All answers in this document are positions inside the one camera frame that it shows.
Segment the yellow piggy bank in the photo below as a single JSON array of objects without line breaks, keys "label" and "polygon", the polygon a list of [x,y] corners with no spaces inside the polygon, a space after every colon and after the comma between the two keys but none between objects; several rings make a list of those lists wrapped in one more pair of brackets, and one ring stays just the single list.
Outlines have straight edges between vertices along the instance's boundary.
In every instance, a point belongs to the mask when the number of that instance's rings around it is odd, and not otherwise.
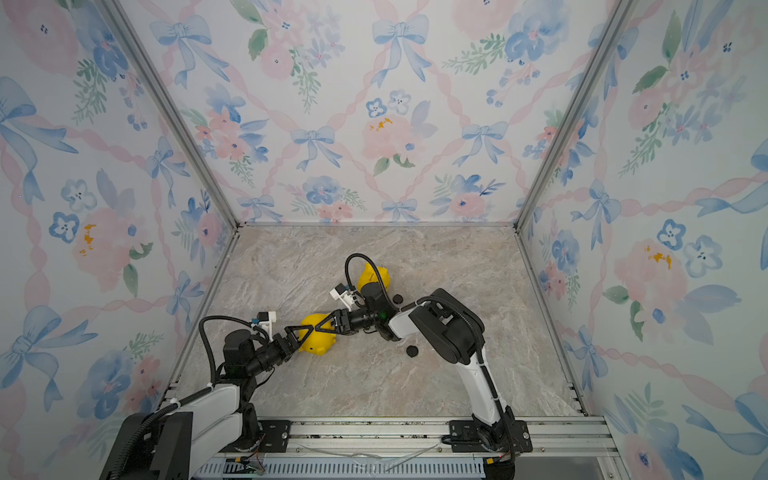
[{"label": "yellow piggy bank", "polygon": [[374,269],[371,264],[366,264],[356,284],[357,290],[361,291],[368,284],[378,284],[379,279],[382,280],[384,288],[388,290],[391,284],[388,270],[384,267]]},{"label": "yellow piggy bank", "polygon": [[[302,320],[301,325],[312,325],[315,327],[315,325],[326,316],[327,314],[323,313],[311,314]],[[325,355],[335,343],[336,335],[317,333],[314,331],[310,338],[301,345],[300,351],[322,356]]]}]

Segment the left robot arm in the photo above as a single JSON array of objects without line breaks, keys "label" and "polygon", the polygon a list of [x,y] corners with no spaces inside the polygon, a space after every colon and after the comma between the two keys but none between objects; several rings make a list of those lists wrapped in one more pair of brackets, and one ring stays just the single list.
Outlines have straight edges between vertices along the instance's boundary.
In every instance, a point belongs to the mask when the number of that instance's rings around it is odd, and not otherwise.
[{"label": "left robot arm", "polygon": [[254,326],[229,333],[223,362],[209,360],[213,377],[206,387],[123,421],[100,477],[190,479],[221,452],[240,454],[243,465],[259,452],[286,452],[291,422],[259,418],[251,398],[262,385],[257,377],[288,361],[313,331],[289,326],[268,336]]}]

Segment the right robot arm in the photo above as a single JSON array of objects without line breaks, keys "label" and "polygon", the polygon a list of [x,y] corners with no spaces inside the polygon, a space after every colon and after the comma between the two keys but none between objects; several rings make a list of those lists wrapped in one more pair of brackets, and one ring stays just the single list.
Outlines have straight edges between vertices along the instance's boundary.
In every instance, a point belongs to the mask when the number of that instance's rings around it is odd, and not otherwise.
[{"label": "right robot arm", "polygon": [[451,421],[442,442],[456,452],[499,453],[522,450],[516,418],[495,385],[485,352],[484,324],[469,308],[443,289],[405,304],[390,297],[385,286],[369,282],[350,291],[341,285],[331,295],[345,307],[305,319],[312,326],[303,349],[323,355],[338,336],[375,333],[397,342],[421,335],[445,362],[456,367],[471,403],[469,421]]}]

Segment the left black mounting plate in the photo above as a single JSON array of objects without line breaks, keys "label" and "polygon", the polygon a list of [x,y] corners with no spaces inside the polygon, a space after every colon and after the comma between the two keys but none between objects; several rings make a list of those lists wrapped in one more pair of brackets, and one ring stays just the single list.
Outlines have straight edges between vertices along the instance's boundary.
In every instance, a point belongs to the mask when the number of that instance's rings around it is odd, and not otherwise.
[{"label": "left black mounting plate", "polygon": [[244,426],[241,435],[227,442],[220,453],[285,453],[292,422],[284,419],[258,420],[256,426]]}]

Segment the black mounting plate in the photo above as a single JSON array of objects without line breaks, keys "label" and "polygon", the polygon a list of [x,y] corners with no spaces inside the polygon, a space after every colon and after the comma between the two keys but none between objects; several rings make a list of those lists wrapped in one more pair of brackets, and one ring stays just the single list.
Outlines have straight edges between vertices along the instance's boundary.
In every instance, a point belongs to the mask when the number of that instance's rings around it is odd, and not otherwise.
[{"label": "black mounting plate", "polygon": [[292,422],[284,419],[258,420],[256,426],[244,426],[241,435],[227,442],[220,453],[285,453]]},{"label": "black mounting plate", "polygon": [[533,451],[527,424],[514,420],[507,427],[503,421],[488,426],[479,420],[452,420],[449,433],[441,438],[454,453],[530,453]]}]

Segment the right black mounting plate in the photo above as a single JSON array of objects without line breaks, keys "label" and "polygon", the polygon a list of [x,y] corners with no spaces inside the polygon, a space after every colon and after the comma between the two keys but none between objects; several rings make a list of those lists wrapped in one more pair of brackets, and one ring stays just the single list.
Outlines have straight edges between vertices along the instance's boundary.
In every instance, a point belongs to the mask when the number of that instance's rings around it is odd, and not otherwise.
[{"label": "right black mounting plate", "polygon": [[507,427],[503,421],[488,426],[479,420],[452,420],[449,433],[441,438],[454,453],[530,453],[533,451],[527,424],[514,420]]}]

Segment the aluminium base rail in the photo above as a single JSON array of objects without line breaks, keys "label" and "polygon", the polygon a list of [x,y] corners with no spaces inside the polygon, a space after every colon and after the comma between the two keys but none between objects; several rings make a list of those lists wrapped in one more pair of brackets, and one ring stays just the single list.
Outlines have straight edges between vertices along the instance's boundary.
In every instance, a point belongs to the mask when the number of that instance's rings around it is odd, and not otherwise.
[{"label": "aluminium base rail", "polygon": [[297,417],[285,453],[219,453],[190,479],[626,479],[600,417],[526,417],[533,451],[454,453],[443,417]]}]

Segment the left aluminium corner post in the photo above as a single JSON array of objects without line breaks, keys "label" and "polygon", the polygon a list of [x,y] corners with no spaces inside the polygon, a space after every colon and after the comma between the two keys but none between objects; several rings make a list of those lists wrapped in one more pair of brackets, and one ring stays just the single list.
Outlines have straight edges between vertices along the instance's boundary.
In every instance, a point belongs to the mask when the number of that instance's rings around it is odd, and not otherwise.
[{"label": "left aluminium corner post", "polygon": [[214,178],[213,171],[203,159],[191,131],[183,121],[180,110],[175,105],[167,87],[163,84],[159,71],[154,66],[120,2],[107,0],[96,1],[95,4],[108,26],[114,31],[130,61],[137,68],[141,79],[146,83],[150,97],[160,110],[161,119],[191,162],[202,185],[208,190],[213,203],[223,214],[228,226],[237,232],[240,222],[235,218],[233,209]]}]

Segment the aluminium corner post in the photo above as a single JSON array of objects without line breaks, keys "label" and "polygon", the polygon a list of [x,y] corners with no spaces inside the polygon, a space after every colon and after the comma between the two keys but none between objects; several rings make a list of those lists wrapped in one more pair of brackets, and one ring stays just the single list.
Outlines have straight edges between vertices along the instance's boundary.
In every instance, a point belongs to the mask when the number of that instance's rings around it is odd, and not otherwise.
[{"label": "aluminium corner post", "polygon": [[228,226],[237,232],[240,222],[235,218],[233,209],[214,178],[213,171],[203,159],[191,131],[183,121],[180,110],[175,105],[167,87],[163,84],[159,71],[154,66],[120,2],[107,0],[96,1],[95,4],[108,26],[114,31],[130,61],[137,68],[141,79],[146,83],[150,97],[160,110],[161,119],[191,162],[202,185],[208,190],[213,203],[223,214]]},{"label": "aluminium corner post", "polygon": [[561,128],[555,135],[552,146],[548,149],[548,153],[534,177],[531,189],[514,223],[516,234],[519,234],[525,228],[526,223],[532,219],[537,201],[545,189],[548,178],[556,168],[559,157],[563,153],[571,134],[577,130],[581,116],[593,95],[598,77],[613,55],[635,4],[636,2],[632,0],[618,1],[611,11],[611,15],[607,18],[603,32],[599,37],[599,43],[587,63],[583,77],[574,91],[568,108],[565,110]]}]

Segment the right aluminium corner post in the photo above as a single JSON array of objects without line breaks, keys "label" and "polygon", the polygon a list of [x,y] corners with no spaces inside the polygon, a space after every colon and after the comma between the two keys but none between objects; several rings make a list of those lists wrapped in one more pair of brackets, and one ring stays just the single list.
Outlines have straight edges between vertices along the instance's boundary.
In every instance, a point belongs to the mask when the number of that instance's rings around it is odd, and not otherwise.
[{"label": "right aluminium corner post", "polygon": [[519,234],[525,228],[526,223],[532,219],[537,201],[545,189],[548,178],[556,168],[559,157],[563,153],[571,134],[577,130],[581,116],[593,95],[598,77],[613,55],[635,4],[636,2],[632,0],[618,1],[611,11],[611,15],[607,18],[603,32],[599,37],[599,43],[587,63],[583,77],[574,91],[568,108],[565,110],[561,128],[555,135],[552,146],[548,149],[548,153],[534,177],[531,189],[514,223],[516,234]]}]

